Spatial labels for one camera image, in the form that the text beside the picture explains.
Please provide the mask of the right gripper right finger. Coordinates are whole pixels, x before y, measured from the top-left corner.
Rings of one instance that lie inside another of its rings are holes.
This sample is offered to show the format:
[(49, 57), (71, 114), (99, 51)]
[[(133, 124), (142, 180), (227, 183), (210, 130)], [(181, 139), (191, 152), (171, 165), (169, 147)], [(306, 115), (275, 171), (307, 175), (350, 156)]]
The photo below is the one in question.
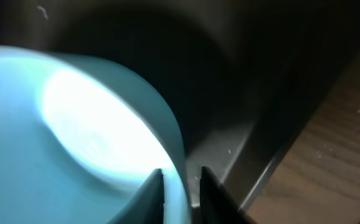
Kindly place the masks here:
[(201, 168), (200, 213), (202, 223), (206, 224), (256, 224), (238, 210), (223, 184), (207, 166)]

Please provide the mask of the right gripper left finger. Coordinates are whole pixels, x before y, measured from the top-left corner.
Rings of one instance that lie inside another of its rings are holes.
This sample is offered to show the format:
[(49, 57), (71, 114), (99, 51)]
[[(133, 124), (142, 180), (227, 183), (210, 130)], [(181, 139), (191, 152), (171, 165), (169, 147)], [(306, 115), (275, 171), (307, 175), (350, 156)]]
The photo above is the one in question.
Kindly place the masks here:
[(164, 175), (154, 170), (129, 204), (112, 218), (109, 224), (163, 224), (164, 223)]

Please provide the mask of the light blue bowl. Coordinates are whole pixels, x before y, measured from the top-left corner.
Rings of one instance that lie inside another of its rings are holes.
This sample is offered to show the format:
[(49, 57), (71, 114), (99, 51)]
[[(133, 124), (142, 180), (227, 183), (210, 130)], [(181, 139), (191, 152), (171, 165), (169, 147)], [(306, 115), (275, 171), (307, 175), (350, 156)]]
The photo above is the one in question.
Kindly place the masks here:
[(190, 223), (169, 105), (109, 60), (0, 46), (0, 223), (108, 223), (164, 175), (164, 223)]

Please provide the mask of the dark brown serving tray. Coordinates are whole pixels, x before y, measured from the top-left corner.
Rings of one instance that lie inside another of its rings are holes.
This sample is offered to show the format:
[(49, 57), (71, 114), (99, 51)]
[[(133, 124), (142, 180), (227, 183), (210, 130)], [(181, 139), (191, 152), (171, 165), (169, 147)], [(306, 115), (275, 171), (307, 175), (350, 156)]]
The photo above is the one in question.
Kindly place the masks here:
[(0, 0), (0, 45), (137, 72), (248, 210), (360, 51), (360, 1)]

